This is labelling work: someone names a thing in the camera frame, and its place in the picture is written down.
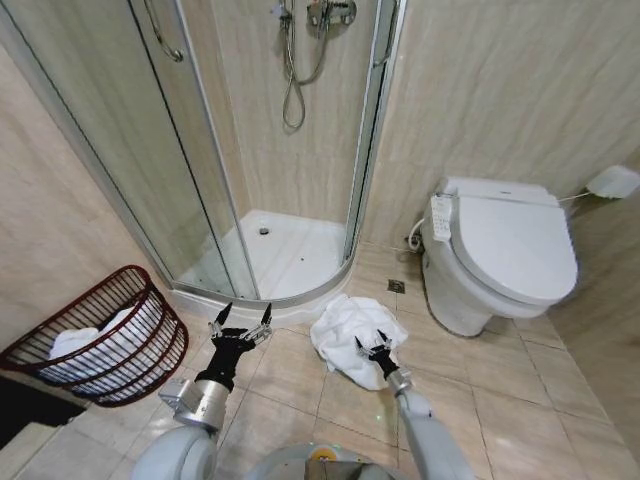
white towel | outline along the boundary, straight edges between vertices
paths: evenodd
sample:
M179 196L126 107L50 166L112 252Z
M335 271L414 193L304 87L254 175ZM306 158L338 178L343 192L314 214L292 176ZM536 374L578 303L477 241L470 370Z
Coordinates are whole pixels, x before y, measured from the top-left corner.
M59 333L49 352L49 359L52 360L72 353L106 335L117 327L132 310L133 307L120 310L102 330L83 328L65 330ZM101 344L102 347L90 348L86 352L65 360L61 364L44 368L40 373L54 380L62 376L69 381L73 381L93 377L108 370L119 363L121 359L128 358L149 337L151 328L157 324L157 320L152 317L147 319L147 317L145 310L140 308L136 316L130 320L127 329L118 330L110 337L105 338ZM157 349L147 346L136 355L136 358L131 359L129 365L137 367L137 372L142 372L153 365L155 360L158 359L158 355ZM137 372L130 369L128 374L131 375ZM116 384L124 384L128 380L121 375L115 374L111 374L108 377Z
M357 336L365 347L380 345L377 330L391 339L392 349L408 337L389 309L376 300L339 295L311 326L311 343L327 361L329 371L341 370L361 387L381 390L387 386L382 370L358 355L355 342Z

white toilet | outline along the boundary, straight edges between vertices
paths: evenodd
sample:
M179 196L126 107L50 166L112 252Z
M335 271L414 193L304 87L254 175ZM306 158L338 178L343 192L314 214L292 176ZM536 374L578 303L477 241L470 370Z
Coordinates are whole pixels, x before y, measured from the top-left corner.
M445 328L475 336L494 315L537 317L573 290L565 213L545 188L445 177L434 197L422 268L429 307Z

red wire basket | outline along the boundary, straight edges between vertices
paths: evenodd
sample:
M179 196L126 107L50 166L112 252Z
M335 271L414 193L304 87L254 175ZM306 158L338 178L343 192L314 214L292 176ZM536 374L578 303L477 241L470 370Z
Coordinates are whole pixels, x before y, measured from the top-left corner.
M49 358L58 335L83 328L96 328L99 336ZM187 328L149 274L127 265L9 346L0 354L0 368L32 375L103 407L117 407L162 385L188 345Z

door handle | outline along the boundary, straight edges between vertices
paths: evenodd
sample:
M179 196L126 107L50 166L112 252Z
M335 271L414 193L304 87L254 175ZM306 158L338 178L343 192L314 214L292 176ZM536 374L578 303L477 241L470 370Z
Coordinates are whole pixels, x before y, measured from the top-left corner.
M374 67L379 67L387 63L391 57L391 49L393 48L393 38L396 36L396 23L398 21L398 9L400 8L400 0L393 0L393 12L391 14L391 25L389 27L389 37L387 38L387 49L384 56L380 60L373 62Z
M156 14L156 10L153 6L152 0L144 0L144 8L146 8L147 14L149 15L149 20L151 20L151 27L153 28L153 33L156 36L156 40L158 40L158 43L160 44L160 48L162 48L162 51L167 57L169 57L176 63L180 63L182 60L184 60L184 54L177 48L171 48L164 39L162 30L160 30L158 15Z

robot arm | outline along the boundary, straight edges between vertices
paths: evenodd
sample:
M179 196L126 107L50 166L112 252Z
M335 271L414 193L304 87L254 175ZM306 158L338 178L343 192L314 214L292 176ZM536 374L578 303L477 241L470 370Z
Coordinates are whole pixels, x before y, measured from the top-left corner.
M380 365L393 391L407 430L411 454L423 480L473 480L473 470L447 428L436 419L429 401L412 390L411 374L391 359L390 340L378 330L382 345L371 349L356 337L358 352Z
M160 436L140 457L133 480L205 480L213 478L217 440L224 424L227 397L243 353L253 350L271 335L271 305L252 330L222 328L231 304L211 324L216 347L209 366L195 381L170 380L159 393L185 426Z

